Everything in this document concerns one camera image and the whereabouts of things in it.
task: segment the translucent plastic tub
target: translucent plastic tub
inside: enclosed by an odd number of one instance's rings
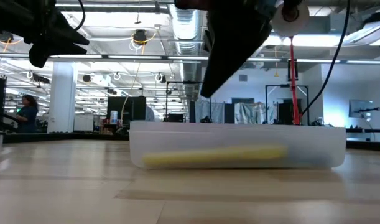
[[[136,121],[130,149],[132,162],[145,169],[336,167],[345,159],[346,131]]]

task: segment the ceiling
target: ceiling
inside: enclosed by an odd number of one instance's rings
[[[91,42],[89,46],[85,46],[88,54],[110,54],[110,55],[178,55],[174,30],[172,28],[172,16],[166,9],[165,3],[172,2],[162,0],[159,1],[161,10],[158,13],[153,12],[153,1],[83,1],[87,7],[86,21],[80,29],[80,33],[88,38]],[[310,15],[312,16],[309,26],[305,29],[306,34],[311,35],[339,35],[341,30],[336,26],[343,26],[340,18],[344,17],[343,9],[345,1],[307,1],[310,5]],[[71,26],[76,27],[82,18],[82,12],[78,7],[77,0],[57,1],[59,9],[67,18]],[[125,7],[113,7],[117,4],[125,5]],[[353,4],[352,16],[350,21],[350,30],[356,31],[357,26],[365,17],[380,9],[380,0],[364,1],[358,0]],[[206,29],[206,13],[200,13],[200,33]],[[149,41],[144,48],[140,48],[132,44],[132,35],[137,29],[146,30]],[[245,47],[244,43],[235,42],[236,34],[227,34],[233,36],[233,43],[238,47]],[[202,44],[202,36],[198,39],[191,40],[197,44]],[[6,53],[27,53],[30,45],[23,43],[21,37],[15,37],[13,44],[6,46],[0,42],[0,52]],[[253,57],[289,57],[289,46],[278,44],[266,44],[260,48]],[[295,46],[295,55],[298,58],[332,58],[335,47],[312,47],[312,46]],[[208,52],[199,50],[198,55],[208,55]],[[368,44],[348,44],[342,48],[339,58],[354,59],[371,59],[380,55],[380,48],[377,46],[369,46]],[[110,76],[110,87],[126,88],[123,95],[139,96],[144,95],[148,99],[148,104],[154,109],[156,115],[162,117],[165,108],[165,90],[166,84],[158,82],[155,78],[158,74],[165,75],[167,80],[182,81],[183,75],[180,71],[180,63],[137,63],[137,62],[75,62],[78,69],[78,89],[76,93],[76,107],[78,113],[92,112],[96,114],[105,114],[105,99],[109,94],[104,88],[94,89],[98,84],[95,82],[84,82],[84,75],[104,75]],[[264,63],[263,69],[274,68],[276,63]],[[278,67],[285,68],[286,63],[279,63]],[[306,70],[312,64],[300,64],[299,70]],[[14,86],[12,88],[15,93],[20,94],[31,93],[33,95],[42,96],[41,112],[48,111],[49,102],[48,95],[50,87],[42,83],[35,83],[29,78],[32,73],[37,73],[52,81],[53,62],[46,63],[44,68],[32,66],[27,60],[10,60],[7,58],[0,59],[0,76],[7,76],[7,85]],[[141,86],[145,90],[138,88],[130,90],[132,86]],[[172,94],[169,96],[169,113],[186,113],[188,111],[187,100],[188,87],[183,85],[175,85]],[[197,95],[197,88],[193,88],[194,95]],[[8,103],[16,105],[19,96],[9,94],[12,100]]]

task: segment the ventilation duct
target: ventilation duct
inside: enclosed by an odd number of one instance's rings
[[[200,13],[198,10],[181,10],[173,4],[169,5],[170,14],[172,15],[172,28],[176,40],[195,40],[200,37]],[[200,44],[196,42],[176,42],[176,49],[179,55],[194,56],[198,55]],[[180,75],[182,80],[199,81],[201,79],[200,64],[181,63]],[[196,100],[197,94],[194,95],[194,86],[185,87],[185,96],[187,99]]]

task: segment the wooden table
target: wooden table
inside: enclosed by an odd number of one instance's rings
[[[329,170],[141,170],[128,142],[0,151],[0,224],[380,223],[380,152]]]

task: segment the woman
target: woman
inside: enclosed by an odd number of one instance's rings
[[[23,108],[17,113],[16,118],[20,121],[18,124],[19,133],[35,133],[36,132],[36,115],[38,113],[38,103],[35,98],[30,95],[22,97]]]

